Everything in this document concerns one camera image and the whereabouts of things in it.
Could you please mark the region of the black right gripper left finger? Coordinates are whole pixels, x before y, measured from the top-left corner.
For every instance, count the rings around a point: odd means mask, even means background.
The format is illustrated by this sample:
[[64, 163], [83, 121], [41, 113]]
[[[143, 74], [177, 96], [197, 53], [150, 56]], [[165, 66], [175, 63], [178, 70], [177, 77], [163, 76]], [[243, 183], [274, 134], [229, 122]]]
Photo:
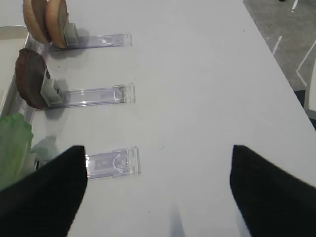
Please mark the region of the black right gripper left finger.
[[72, 146], [0, 192], [0, 235], [67, 236], [87, 181], [85, 147]]

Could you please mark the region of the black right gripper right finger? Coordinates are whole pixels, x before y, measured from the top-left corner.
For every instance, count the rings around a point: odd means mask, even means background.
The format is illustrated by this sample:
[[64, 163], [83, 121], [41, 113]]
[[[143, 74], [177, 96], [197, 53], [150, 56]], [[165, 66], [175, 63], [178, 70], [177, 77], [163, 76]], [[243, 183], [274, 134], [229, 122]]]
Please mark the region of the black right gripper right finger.
[[253, 150], [235, 145], [230, 187], [253, 237], [314, 237], [316, 189]]

